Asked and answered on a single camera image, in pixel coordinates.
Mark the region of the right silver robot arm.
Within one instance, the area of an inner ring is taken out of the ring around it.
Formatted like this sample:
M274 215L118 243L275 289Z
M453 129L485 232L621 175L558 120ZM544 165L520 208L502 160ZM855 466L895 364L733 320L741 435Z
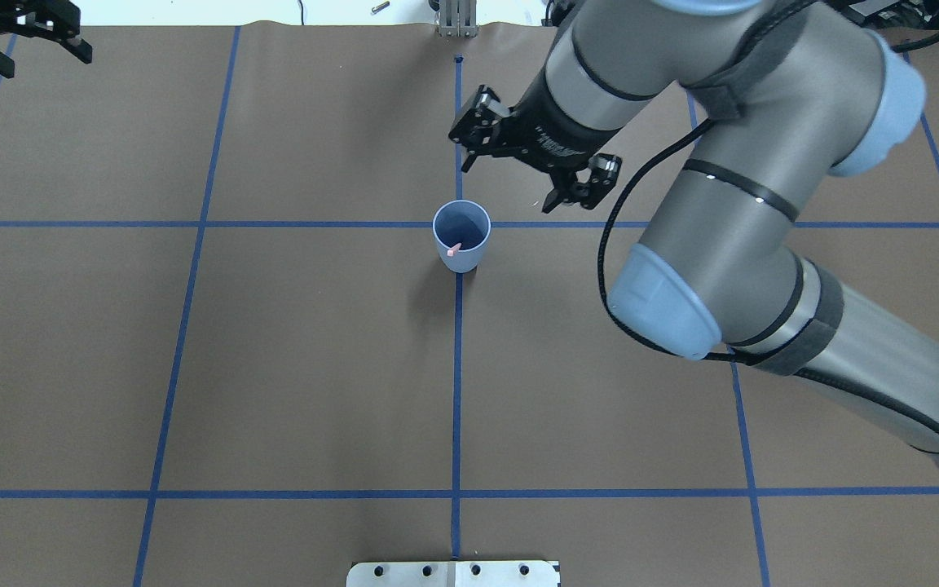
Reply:
M626 183L690 156L612 284L611 319L642 345L816 383L939 469L939 343L785 246L826 177L883 162L921 115L924 80L883 36L823 1L581 1L514 105L480 86L450 130L477 157L551 178L544 212L596 207L603 152L664 89L705 119Z

